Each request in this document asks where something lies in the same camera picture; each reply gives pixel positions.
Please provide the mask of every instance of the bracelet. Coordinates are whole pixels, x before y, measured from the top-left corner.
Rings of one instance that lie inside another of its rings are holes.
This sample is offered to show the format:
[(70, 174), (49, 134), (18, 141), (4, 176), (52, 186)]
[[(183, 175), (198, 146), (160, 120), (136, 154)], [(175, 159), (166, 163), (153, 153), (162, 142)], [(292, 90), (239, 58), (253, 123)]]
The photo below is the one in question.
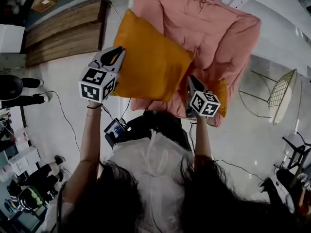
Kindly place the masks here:
[(101, 107), (102, 105), (103, 105), (103, 104), (101, 103), (100, 105), (96, 106), (95, 108), (89, 107), (89, 106), (87, 106), (87, 108), (88, 108), (88, 109), (97, 109), (97, 108)]

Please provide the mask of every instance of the floor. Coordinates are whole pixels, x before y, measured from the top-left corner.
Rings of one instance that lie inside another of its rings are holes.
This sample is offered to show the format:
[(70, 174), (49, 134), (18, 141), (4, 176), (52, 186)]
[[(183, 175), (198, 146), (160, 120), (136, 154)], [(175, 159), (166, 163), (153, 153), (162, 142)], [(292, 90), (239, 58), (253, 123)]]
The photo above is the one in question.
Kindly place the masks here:
[[(70, 7), (84, 0), (76, 0), (63, 8)], [(110, 0), (117, 12), (123, 17), (125, 10), (131, 7), (132, 0)], [(110, 47), (117, 33), (120, 21), (114, 11), (108, 10), (107, 24), (104, 37), (104, 47)], [(34, 94), (53, 90), (60, 97), (64, 113), (71, 122), (76, 133), (78, 145), (81, 143), (82, 133), (86, 118), (87, 101), (79, 97), (78, 80), (82, 69), (92, 60), (94, 53), (83, 54), (50, 61), (41, 64), (37, 68), (29, 70), (29, 77), (44, 80), (44, 87), (38, 90), (26, 90), (25, 93)], [(272, 79), (279, 79), (288, 69), (276, 65), (264, 59), (252, 56), (250, 67), (245, 72), (241, 80), (241, 90), (253, 93), (263, 98), (269, 97), (268, 89), (257, 75), (250, 72), (250, 69), (258, 71)], [(209, 138), (211, 142), (212, 154), (216, 160), (225, 160), (231, 164), (243, 167), (249, 172), (258, 175), (261, 179), (274, 176), (274, 164), (280, 163), (284, 158), (287, 148), (282, 140), (283, 136), (289, 137), (296, 144), (300, 144), (297, 135), (292, 132), (295, 129), (300, 92), (302, 83), (302, 100), (298, 118), (300, 123), (298, 130), (311, 142), (311, 89), (309, 80), (298, 77), (293, 96), (284, 119), (276, 126), (273, 126), (269, 119), (258, 118), (250, 114), (241, 102), (241, 98), (236, 91), (229, 105), (226, 119), (223, 125), (216, 129), (209, 127)], [(267, 83), (270, 89), (273, 83)], [(269, 111), (265, 102), (253, 99), (247, 95), (242, 95), (245, 104), (255, 113), (268, 116)], [(124, 112), (128, 100), (110, 96), (104, 102), (112, 117), (120, 117)], [(125, 113), (125, 120), (128, 121), (142, 114), (142, 111), (132, 112), (128, 109)], [(32, 143), (39, 149), (43, 163), (53, 161), (55, 154), (60, 154), (66, 158), (64, 167), (73, 172), (79, 160), (74, 134), (70, 125), (64, 119), (57, 96), (53, 94), (49, 103), (25, 107), (25, 116), (31, 132)], [(101, 158), (109, 158), (112, 149), (104, 138), (103, 130), (110, 123), (109, 116), (102, 112), (102, 142)], [(190, 123), (183, 120), (184, 129), (189, 132)], [(192, 131), (195, 139), (195, 128)], [(265, 193), (259, 192), (261, 180), (240, 168), (218, 162), (229, 175), (229, 184), (241, 196), (247, 199), (267, 199)]]

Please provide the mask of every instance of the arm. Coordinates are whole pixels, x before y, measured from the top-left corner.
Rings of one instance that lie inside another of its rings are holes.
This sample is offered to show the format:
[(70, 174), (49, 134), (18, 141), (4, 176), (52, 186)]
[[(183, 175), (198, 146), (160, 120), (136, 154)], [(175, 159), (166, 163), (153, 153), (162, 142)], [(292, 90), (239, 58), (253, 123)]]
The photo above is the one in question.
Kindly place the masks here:
[[(90, 102), (89, 107), (94, 108), (99, 104)], [(82, 195), (85, 187), (97, 180), (98, 166), (100, 162), (100, 124), (101, 107), (88, 109), (84, 126), (80, 162), (74, 173), (67, 181), (62, 197), (75, 204)]]
[(198, 164), (199, 157), (202, 155), (212, 158), (207, 132), (206, 117), (198, 115), (196, 124), (194, 166)]

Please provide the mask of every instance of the yellow pillow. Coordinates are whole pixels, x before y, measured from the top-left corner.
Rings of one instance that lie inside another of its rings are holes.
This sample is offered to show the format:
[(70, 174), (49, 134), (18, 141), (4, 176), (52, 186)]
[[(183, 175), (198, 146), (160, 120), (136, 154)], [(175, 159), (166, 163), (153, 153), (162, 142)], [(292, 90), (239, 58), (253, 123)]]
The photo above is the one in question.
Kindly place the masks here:
[(126, 11), (113, 46), (126, 49), (114, 92), (120, 97), (169, 101), (192, 62), (192, 54), (131, 10)]
[(227, 97), (228, 97), (225, 79), (210, 82), (208, 83), (207, 86), (208, 89), (211, 90), (212, 93), (218, 97), (219, 102), (221, 103), (218, 109), (218, 113), (223, 117), (225, 117), (225, 115), (227, 114)]

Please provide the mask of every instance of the black shoe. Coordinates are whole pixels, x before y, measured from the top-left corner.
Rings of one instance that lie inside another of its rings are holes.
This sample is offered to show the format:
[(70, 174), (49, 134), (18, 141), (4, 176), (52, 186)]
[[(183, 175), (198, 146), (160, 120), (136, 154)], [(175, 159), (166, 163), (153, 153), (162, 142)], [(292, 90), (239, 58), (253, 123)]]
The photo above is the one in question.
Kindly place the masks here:
[(64, 157), (62, 157), (58, 154), (54, 156), (54, 159), (55, 159), (55, 162), (57, 165), (62, 164), (63, 162), (66, 161), (66, 159)]
[(57, 174), (58, 177), (59, 177), (59, 182), (62, 182), (63, 181), (63, 178), (64, 178), (64, 171), (63, 170), (60, 170), (59, 173)]

